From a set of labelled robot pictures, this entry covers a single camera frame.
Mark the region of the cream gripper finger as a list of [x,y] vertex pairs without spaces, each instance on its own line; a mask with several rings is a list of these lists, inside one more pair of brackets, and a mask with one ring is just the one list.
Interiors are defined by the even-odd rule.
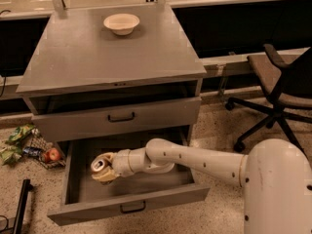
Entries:
[[104,170],[93,173],[92,178],[98,182],[110,182],[119,176],[112,168],[107,167]]
[[114,152],[106,152],[106,153],[102,153],[102,154],[98,155],[97,157],[101,160],[112,162],[114,156],[115,156]]

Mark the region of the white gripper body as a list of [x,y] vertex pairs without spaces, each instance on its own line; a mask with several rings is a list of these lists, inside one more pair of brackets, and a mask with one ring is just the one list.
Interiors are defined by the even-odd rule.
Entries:
[[112,161],[112,168],[117,176],[127,177],[134,174],[129,161],[130,152],[130,149],[125,149],[115,154]]

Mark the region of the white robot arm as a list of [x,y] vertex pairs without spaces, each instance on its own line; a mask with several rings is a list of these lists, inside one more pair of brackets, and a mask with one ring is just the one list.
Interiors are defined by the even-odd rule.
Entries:
[[176,164],[244,188],[245,234],[311,234],[311,165],[282,139],[264,140],[244,155],[153,138],[142,148],[99,154],[91,170],[93,179],[109,182],[137,173],[164,174]]

